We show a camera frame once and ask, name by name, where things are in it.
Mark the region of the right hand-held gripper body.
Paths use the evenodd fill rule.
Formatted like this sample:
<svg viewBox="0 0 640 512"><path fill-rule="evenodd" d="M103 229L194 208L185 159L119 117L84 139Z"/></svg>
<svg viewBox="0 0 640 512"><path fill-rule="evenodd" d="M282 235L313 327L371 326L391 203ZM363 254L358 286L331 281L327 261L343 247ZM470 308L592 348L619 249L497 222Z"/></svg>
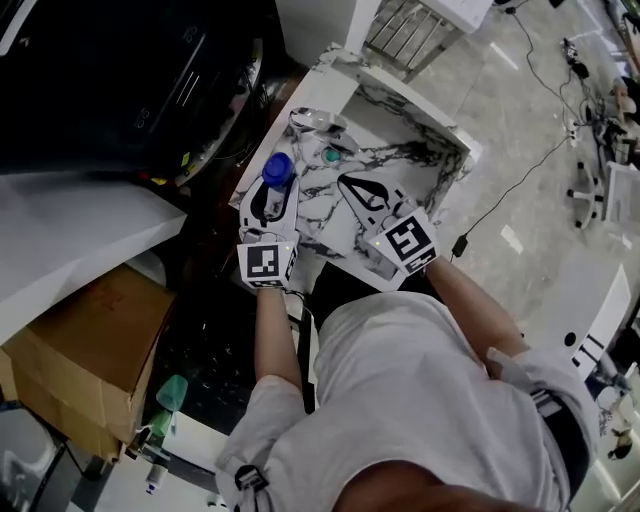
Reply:
<svg viewBox="0 0 640 512"><path fill-rule="evenodd" d="M423 207L418 206L370 238L367 243L405 276L429 265L439 255L436 231Z"/></svg>

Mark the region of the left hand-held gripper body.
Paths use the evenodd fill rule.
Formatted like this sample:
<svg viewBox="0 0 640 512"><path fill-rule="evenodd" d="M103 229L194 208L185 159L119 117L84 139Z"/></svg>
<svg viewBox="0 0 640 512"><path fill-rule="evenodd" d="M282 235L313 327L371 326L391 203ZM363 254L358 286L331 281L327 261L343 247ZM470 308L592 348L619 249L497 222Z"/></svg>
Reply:
<svg viewBox="0 0 640 512"><path fill-rule="evenodd" d="M299 233L241 227L237 245L242 281L252 289L289 287L297 261Z"/></svg>

